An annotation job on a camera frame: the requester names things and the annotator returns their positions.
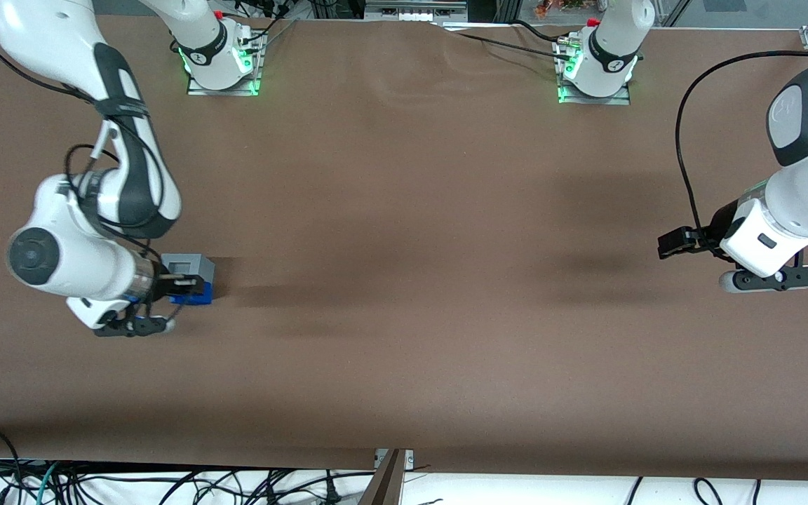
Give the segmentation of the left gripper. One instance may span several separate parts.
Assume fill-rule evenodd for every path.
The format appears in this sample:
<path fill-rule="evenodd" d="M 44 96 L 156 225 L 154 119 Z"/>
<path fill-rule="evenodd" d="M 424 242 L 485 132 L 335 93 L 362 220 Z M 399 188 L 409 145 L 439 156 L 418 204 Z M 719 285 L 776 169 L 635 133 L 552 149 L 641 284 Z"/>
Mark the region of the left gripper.
<path fill-rule="evenodd" d="M 658 237 L 660 260 L 716 245 L 731 261 L 757 277 L 770 277 L 808 246 L 808 237 L 774 220 L 762 198 L 737 199 L 715 211 L 708 227 L 674 229 Z"/>

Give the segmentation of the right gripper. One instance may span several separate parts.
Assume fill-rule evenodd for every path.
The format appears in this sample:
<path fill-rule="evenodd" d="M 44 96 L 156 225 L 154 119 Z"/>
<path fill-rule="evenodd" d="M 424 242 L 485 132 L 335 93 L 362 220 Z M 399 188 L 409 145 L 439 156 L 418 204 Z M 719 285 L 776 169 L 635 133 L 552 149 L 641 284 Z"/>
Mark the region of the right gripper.
<path fill-rule="evenodd" d="M 171 285 L 174 291 L 168 292 Z M 170 317 L 150 314 L 154 301 L 166 295 L 170 302 L 202 302 L 205 285 L 201 277 L 135 275 L 125 290 L 109 299 L 68 297 L 65 303 L 92 330 L 171 330 L 175 323 Z"/>

